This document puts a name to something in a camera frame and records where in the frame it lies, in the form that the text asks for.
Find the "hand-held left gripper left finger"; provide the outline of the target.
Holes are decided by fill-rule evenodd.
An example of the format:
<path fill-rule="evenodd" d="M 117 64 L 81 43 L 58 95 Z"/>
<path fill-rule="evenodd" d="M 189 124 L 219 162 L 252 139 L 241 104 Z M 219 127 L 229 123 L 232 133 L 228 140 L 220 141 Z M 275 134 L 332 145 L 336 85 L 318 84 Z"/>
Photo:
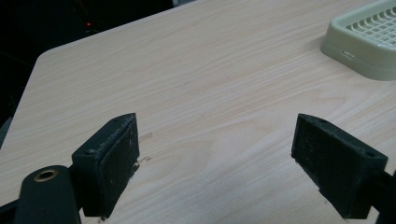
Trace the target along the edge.
<path fill-rule="evenodd" d="M 71 176 L 85 216 L 110 217 L 139 156 L 134 113 L 111 119 L 72 154 Z"/>

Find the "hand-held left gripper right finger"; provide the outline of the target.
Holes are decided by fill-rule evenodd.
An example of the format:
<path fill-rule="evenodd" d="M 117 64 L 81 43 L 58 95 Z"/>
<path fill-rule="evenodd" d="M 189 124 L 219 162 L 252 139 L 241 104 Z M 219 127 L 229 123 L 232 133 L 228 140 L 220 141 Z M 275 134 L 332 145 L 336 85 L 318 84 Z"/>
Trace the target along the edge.
<path fill-rule="evenodd" d="M 366 219 L 371 208 L 389 217 L 386 155 L 325 119 L 300 114 L 291 156 L 341 217 Z"/>

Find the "pale green plastic basket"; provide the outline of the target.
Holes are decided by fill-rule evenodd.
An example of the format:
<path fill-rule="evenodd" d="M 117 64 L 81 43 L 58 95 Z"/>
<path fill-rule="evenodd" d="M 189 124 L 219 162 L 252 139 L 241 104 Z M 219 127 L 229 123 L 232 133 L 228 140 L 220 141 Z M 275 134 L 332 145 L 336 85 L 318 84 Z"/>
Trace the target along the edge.
<path fill-rule="evenodd" d="M 374 80 L 396 80 L 396 0 L 377 0 L 330 21 L 320 50 Z"/>

